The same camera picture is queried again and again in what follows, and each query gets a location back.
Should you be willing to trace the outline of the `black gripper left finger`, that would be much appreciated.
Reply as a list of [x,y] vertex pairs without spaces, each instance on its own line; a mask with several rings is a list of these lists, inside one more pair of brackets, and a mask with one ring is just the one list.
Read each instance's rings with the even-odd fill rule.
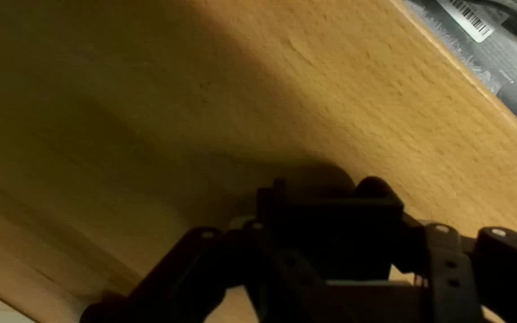
[[243,287],[259,323],[314,323],[327,287],[309,261],[275,242],[262,222],[219,231],[199,226],[128,294],[88,305],[79,323],[203,323]]

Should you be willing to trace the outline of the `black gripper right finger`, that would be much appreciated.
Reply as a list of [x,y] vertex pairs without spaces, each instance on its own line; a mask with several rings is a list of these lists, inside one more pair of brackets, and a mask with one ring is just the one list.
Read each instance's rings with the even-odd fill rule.
[[390,247],[397,269],[426,279],[390,288],[390,323],[487,323],[485,308],[517,323],[517,231],[485,226],[463,236],[402,217]]

